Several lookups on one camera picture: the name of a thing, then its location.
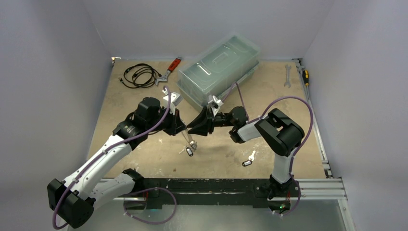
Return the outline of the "white oval keyring holder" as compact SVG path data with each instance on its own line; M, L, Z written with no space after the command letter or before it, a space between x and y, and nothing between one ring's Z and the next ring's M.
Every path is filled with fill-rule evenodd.
M182 131L181 134L186 140L186 144L179 154L187 153L188 156L192 157L198 147L197 141L192 138L191 134L189 134L187 130Z

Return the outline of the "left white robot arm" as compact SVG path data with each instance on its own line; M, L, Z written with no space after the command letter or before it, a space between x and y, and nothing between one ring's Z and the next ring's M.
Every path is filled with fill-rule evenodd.
M47 186L49 206L53 210L52 225L59 230L56 218L60 217L72 228L85 224L94 210L115 197L129 194L137 197L143 192L143 179L128 169L118 177L101 184L100 180L110 169L148 138L149 133L164 131L170 136L182 132L186 125L181 121L176 105L182 100L170 93L158 100L145 97L134 112L128 114L113 130L101 149L83 166L64 180L53 179Z

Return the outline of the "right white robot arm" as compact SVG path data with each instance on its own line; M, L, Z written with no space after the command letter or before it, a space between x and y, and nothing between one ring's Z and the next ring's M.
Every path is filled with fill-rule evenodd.
M216 127L231 127L229 135L235 143L245 143L263 138L275 154L270 175L270 190L281 196L288 191L293 180L290 175L291 157L305 136L304 130L279 109L252 123L248 122L245 109L234 107L229 113L213 113L207 107L187 125L188 133L200 136L212 134Z

